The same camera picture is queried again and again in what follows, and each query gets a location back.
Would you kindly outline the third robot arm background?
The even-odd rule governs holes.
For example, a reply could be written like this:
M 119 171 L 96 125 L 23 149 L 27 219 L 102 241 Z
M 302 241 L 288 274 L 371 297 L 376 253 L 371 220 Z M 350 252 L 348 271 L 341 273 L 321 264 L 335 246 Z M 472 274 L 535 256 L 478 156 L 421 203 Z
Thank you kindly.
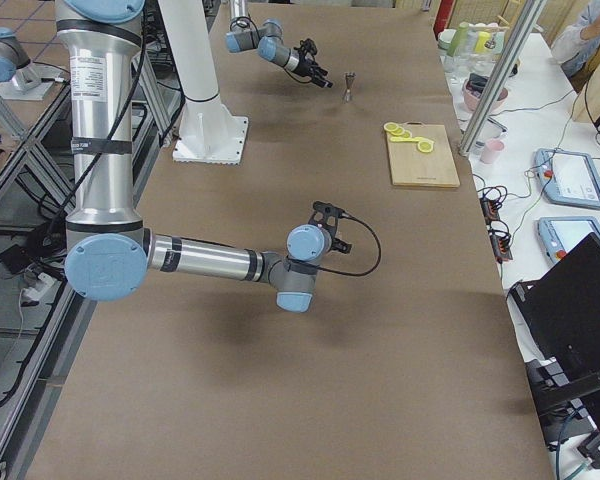
M 5 100 L 42 101 L 51 83 L 44 82 L 15 33 L 0 27 L 0 96 Z

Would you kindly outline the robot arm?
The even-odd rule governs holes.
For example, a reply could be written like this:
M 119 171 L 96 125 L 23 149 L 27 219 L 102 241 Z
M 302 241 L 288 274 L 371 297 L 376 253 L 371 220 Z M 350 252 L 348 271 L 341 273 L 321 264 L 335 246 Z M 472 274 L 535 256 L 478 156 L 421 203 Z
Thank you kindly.
M 223 104 L 202 5 L 159 5 L 184 97 L 179 161 L 236 164 L 248 121 Z M 76 206 L 65 221 L 65 275 L 97 301 L 133 293 L 149 269 L 264 282 L 277 304 L 303 312 L 313 298 L 323 257 L 348 253 L 337 236 L 345 212 L 315 202 L 311 219 L 287 237 L 285 254 L 237 249 L 153 233 L 133 201 L 130 100 L 144 57 L 140 1 L 59 1 L 59 39 L 70 54 Z
M 255 50 L 263 60 L 280 67 L 298 83 L 320 88 L 333 86 L 327 78 L 328 71 L 316 61 L 318 48 L 313 39 L 303 39 L 296 47 L 286 46 L 279 20 L 270 18 L 257 25 L 249 14 L 246 1 L 229 1 L 228 5 L 230 22 L 225 43 L 230 53 Z

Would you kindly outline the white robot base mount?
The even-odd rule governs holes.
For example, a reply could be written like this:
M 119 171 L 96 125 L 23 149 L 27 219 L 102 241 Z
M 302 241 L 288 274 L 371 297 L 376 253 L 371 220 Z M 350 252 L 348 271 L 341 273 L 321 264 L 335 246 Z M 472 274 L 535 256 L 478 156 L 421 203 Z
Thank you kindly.
M 159 7 L 185 98 L 173 159 L 239 164 L 248 119 L 222 102 L 202 3 L 165 0 Z

